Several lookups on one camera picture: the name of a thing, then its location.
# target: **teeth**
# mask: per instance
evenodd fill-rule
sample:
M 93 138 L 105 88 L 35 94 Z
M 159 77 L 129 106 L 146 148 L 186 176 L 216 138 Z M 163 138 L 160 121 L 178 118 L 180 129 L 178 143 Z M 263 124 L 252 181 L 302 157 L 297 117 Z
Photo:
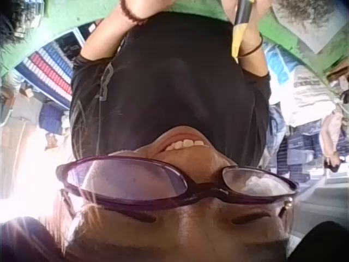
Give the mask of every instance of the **teeth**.
M 192 146 L 204 146 L 204 143 L 201 140 L 193 141 L 190 139 L 185 139 L 183 141 L 177 141 L 177 142 L 173 143 L 172 145 L 168 146 L 165 149 L 165 151 L 178 150 L 178 149 L 188 148 L 188 147 L 192 147 Z

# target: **woman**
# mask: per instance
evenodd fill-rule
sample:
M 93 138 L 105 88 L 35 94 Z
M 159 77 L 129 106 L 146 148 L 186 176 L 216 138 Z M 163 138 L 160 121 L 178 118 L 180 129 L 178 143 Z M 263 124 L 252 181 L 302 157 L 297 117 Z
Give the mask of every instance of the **woman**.
M 57 169 L 73 221 L 61 225 L 67 234 L 58 230 L 65 257 L 47 248 L 48 260 L 286 260 L 298 186 L 237 167 L 256 166 L 266 142 L 270 89 L 257 21 L 270 1 L 255 3 L 239 64 L 229 22 L 161 13 L 173 3 L 122 0 L 76 60 L 79 160 Z M 233 21 L 236 1 L 222 6 Z

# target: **purple eyeglasses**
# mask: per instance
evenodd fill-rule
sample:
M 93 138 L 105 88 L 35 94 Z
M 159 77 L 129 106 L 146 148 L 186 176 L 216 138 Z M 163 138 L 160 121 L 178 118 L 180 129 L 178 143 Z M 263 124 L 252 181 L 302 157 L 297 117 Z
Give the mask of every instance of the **purple eyeglasses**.
M 69 207 L 72 193 L 144 222 L 155 218 L 139 211 L 172 209 L 203 198 L 243 205 L 284 202 L 281 217 L 298 192 L 291 180 L 257 168 L 227 166 L 214 174 L 215 182 L 198 184 L 171 164 L 125 156 L 85 158 L 58 166 L 56 174 Z

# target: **bracelet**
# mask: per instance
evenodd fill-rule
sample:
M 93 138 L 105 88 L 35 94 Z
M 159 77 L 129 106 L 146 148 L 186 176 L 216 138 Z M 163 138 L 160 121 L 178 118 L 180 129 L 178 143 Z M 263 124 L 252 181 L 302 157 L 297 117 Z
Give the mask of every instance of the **bracelet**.
M 126 16 L 129 20 L 131 20 L 136 25 L 139 25 L 139 26 L 144 25 L 148 21 L 147 18 L 145 19 L 138 18 L 135 14 L 133 14 L 131 10 L 127 7 L 126 0 L 120 0 L 120 7 L 123 15 Z
M 252 51 L 247 52 L 247 53 L 245 53 L 245 54 L 243 54 L 241 56 L 238 56 L 238 58 L 243 58 L 243 57 L 249 56 L 250 54 L 256 52 L 263 44 L 263 36 L 262 36 L 261 33 L 260 33 L 260 36 L 261 36 L 261 42 L 259 43 L 259 45 L 257 45 Z

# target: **hand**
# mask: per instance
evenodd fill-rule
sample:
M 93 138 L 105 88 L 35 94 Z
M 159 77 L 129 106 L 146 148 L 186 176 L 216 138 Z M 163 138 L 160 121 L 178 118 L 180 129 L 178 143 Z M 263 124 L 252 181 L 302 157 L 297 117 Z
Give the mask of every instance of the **hand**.
M 169 8 L 175 0 L 125 0 L 128 9 L 138 18 L 145 19 Z
M 238 0 L 221 0 L 223 10 L 232 23 L 235 23 Z M 252 26 L 257 26 L 258 21 L 267 13 L 272 6 L 273 0 L 255 0 L 250 17 Z

